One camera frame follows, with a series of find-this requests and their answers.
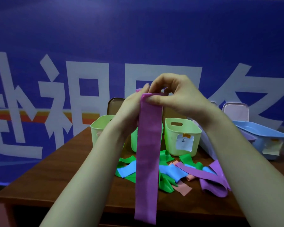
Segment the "forearm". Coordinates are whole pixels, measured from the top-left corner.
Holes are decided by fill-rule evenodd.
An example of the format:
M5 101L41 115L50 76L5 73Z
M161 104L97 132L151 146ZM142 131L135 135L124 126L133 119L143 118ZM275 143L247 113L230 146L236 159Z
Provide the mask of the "forearm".
M112 120L41 226L98 226L124 142Z
M201 126L250 225L284 226L284 176L219 109Z

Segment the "right hand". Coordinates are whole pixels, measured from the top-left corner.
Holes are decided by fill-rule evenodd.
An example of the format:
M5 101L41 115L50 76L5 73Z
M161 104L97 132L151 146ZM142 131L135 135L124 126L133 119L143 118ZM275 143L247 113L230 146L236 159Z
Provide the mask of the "right hand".
M159 93L164 89L165 96L151 96L151 104L170 107L179 114L190 117L198 123L208 121L213 111L217 110L185 75L163 73L157 77L149 88L149 93Z

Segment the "left hand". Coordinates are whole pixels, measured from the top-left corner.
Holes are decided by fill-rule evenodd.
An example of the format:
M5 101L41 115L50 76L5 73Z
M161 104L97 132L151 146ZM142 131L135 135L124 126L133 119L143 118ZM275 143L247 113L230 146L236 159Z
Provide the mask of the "left hand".
M137 128L141 97L143 93L148 93L148 90L149 84L147 83L139 92L127 97L113 118L112 121L121 129L124 138L127 138Z

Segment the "light green plastic basket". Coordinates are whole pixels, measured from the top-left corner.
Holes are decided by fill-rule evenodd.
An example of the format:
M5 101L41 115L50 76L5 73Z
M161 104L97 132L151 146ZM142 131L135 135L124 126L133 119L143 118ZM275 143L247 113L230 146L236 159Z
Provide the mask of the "light green plastic basket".
M172 125L172 123L174 122L178 123L178 126ZM179 134L184 134L184 133L194 136L191 152L186 150L176 149L177 137ZM202 133L201 129L191 120L179 119L179 118L165 119L164 139L165 139L166 149L169 151L171 155L181 156L189 153L190 156L192 157L195 156L197 153L201 133Z
M161 141L162 141L162 134L163 134L163 123L162 128L161 128ZM138 141L138 128L130 135L130 140L131 140L131 149L134 152L137 152L137 141Z
M91 124L91 137L93 139L93 146L99 135L102 133L106 125L114 118L114 115L105 115L99 117L95 122Z

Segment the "basket handle hole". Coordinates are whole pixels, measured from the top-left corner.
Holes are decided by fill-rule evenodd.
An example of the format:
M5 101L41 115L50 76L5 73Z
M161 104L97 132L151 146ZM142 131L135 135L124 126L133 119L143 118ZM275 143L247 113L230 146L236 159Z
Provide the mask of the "basket handle hole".
M172 126L182 126L183 123L181 123L181 122L171 122L170 125L172 125Z

